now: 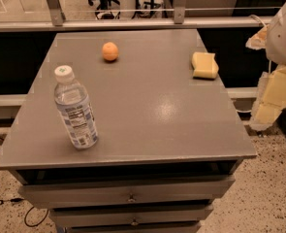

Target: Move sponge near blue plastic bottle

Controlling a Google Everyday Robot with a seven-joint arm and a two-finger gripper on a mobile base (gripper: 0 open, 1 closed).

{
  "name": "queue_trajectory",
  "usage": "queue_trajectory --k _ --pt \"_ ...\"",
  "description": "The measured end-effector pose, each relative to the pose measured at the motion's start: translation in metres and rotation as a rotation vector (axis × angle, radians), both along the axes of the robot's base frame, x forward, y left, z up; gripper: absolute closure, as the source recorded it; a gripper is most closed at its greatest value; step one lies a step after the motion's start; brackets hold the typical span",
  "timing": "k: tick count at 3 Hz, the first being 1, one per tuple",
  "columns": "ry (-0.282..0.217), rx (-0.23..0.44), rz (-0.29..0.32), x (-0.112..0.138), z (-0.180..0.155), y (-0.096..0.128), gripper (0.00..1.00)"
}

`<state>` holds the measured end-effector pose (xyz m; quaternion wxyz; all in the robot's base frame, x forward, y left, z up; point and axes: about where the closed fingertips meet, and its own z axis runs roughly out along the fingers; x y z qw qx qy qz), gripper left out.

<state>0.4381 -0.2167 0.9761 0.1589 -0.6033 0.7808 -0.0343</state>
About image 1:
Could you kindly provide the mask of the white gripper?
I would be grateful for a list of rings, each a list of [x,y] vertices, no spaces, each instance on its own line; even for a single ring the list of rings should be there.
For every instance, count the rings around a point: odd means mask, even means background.
[[[264,50],[268,60],[280,64],[271,73],[264,72],[258,82],[258,94],[251,110],[250,128],[264,131],[271,127],[286,108],[286,2],[271,20],[245,46]]]

